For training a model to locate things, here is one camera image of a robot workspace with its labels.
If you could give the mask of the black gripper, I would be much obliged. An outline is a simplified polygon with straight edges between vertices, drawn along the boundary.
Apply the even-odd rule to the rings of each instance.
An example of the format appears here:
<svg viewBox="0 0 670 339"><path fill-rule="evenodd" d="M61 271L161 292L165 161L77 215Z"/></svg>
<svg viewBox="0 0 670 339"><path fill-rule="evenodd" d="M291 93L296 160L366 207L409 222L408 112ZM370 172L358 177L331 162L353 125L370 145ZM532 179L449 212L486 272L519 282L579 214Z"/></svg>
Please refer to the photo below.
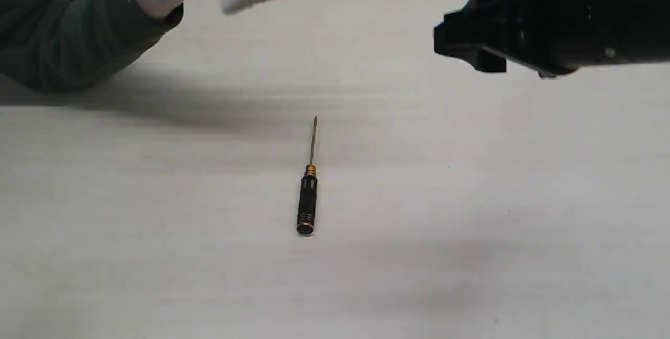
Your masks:
<svg viewBox="0 0 670 339"><path fill-rule="evenodd" d="M500 0L468 0L468 11L492 13ZM503 0L500 31L465 12L443 15L434 52L482 73L517 63L543 78L585 67L668 63L668 0Z"/></svg>

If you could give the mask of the dark green sleeved forearm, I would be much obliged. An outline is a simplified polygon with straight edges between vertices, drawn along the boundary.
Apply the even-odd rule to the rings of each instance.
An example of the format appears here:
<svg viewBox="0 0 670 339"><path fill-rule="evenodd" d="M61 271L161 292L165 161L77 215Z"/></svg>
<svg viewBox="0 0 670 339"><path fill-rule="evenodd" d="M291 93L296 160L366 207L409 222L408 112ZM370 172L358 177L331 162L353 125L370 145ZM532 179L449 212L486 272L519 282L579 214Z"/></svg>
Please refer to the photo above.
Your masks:
<svg viewBox="0 0 670 339"><path fill-rule="evenodd" d="M100 84L183 18L153 19L137 0L1 0L1 73L43 93Z"/></svg>

